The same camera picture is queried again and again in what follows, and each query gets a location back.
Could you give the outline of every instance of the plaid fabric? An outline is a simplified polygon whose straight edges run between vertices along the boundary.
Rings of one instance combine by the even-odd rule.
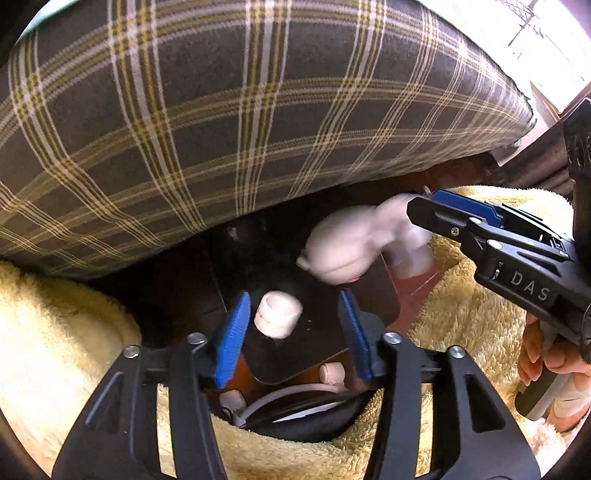
[[[81,0],[15,47],[0,99],[0,255],[78,278],[532,126],[411,0]]]

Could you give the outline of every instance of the white cylinder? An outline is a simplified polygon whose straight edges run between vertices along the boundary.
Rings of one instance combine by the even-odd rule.
[[[320,366],[318,376],[320,383],[325,385],[343,385],[345,383],[345,367],[341,362],[329,362]]]
[[[267,337],[289,337],[296,327],[302,309],[300,301],[288,293],[267,292],[256,311],[255,326]]]

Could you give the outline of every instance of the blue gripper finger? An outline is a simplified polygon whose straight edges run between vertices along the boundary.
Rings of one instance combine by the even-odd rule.
[[[362,312],[359,310],[355,297],[349,290],[340,291],[337,314],[347,346],[353,356],[357,376],[365,382],[370,382],[373,377],[371,350],[359,320]]]
[[[431,196],[431,200],[448,207],[461,210],[464,213],[471,213],[474,216],[483,218],[491,226],[500,227],[503,218],[496,212],[492,205],[478,202],[464,195],[448,192],[447,190],[437,190]]]
[[[234,376],[250,319],[251,298],[248,292],[244,292],[231,311],[217,343],[216,370],[213,381],[218,388],[224,388]]]

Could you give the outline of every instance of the metal bolt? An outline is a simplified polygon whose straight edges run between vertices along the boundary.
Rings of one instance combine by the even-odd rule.
[[[390,343],[392,345],[396,345],[397,343],[402,342],[402,337],[400,336],[399,333],[388,332],[388,333],[384,333],[384,340],[387,343]]]
[[[189,333],[187,335],[187,341],[191,344],[191,345],[201,345],[202,343],[205,342],[205,340],[207,340],[207,337],[199,332],[193,332],[193,333]]]
[[[464,358],[466,356],[466,351],[461,346],[454,345],[450,347],[449,354],[453,358]]]
[[[123,350],[123,356],[125,358],[135,358],[139,356],[139,346],[137,345],[129,345],[126,346]]]
[[[497,250],[500,250],[501,248],[503,248],[503,245],[501,244],[501,242],[498,242],[496,240],[487,240],[486,243],[489,244],[492,248],[496,248]]]

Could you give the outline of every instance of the black gripper frame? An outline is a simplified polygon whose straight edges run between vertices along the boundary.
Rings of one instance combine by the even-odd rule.
[[[415,478],[421,430],[421,385],[433,392],[433,447],[423,480],[538,480],[538,463],[494,387],[467,352],[436,352],[401,335],[386,335],[362,312],[350,290],[339,318],[358,375],[384,388],[374,446],[364,480]]]
[[[400,336],[386,341],[381,320],[360,312],[349,291],[339,297],[339,317],[356,368],[372,388],[385,388],[366,480],[415,478],[423,383],[433,387],[434,432],[424,480],[540,478],[511,413],[462,348],[435,352]],[[204,393],[216,378],[219,351],[214,342],[196,343],[191,336],[171,349],[126,348],[80,413],[53,478],[170,479],[158,454],[156,401],[163,384],[169,390],[177,478],[225,480]]]
[[[57,458],[56,480],[160,480],[156,420],[158,384],[168,386],[174,463],[179,479],[222,480],[203,391],[213,364],[207,342],[174,349],[137,347],[111,366],[71,429]]]

